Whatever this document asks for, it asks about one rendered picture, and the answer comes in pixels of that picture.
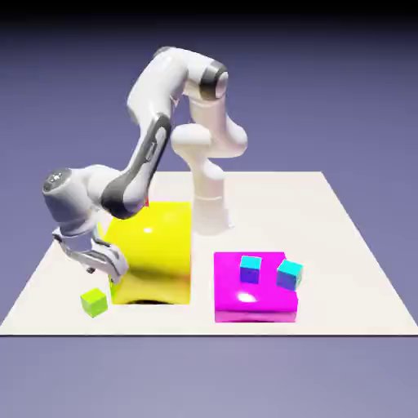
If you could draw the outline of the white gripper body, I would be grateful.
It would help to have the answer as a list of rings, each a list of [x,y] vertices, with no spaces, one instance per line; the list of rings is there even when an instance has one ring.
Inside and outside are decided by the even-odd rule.
[[[52,237],[59,243],[63,252],[81,264],[84,269],[92,267],[108,276],[110,274],[123,276],[129,269],[127,259],[121,250],[104,241],[97,227],[74,236],[64,235],[60,228],[56,228]]]

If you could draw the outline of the small green cube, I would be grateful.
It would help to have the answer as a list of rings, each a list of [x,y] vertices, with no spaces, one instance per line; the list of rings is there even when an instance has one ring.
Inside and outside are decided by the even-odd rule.
[[[108,309],[107,297],[99,288],[93,288],[80,296],[82,308],[91,318]]]

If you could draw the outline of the small cyan cube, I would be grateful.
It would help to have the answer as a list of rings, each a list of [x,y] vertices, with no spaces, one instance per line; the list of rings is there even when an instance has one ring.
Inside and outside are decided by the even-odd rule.
[[[277,267],[276,284],[289,291],[295,291],[299,286],[303,273],[303,265],[283,260]]]
[[[259,256],[243,255],[239,265],[240,281],[257,284],[260,280],[262,258]]]

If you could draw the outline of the large yellow box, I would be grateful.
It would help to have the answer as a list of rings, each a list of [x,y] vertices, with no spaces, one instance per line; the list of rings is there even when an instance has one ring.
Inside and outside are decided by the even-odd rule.
[[[117,246],[128,271],[110,285],[112,302],[186,305],[191,293],[190,202],[153,201],[128,220],[99,224],[100,237]]]

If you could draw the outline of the large magenta box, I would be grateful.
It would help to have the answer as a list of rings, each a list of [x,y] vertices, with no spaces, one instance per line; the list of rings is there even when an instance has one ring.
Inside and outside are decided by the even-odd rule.
[[[240,281],[243,255],[262,258],[257,284]],[[298,310],[296,291],[276,284],[277,267],[286,259],[282,251],[214,254],[214,315],[216,322],[294,322]]]

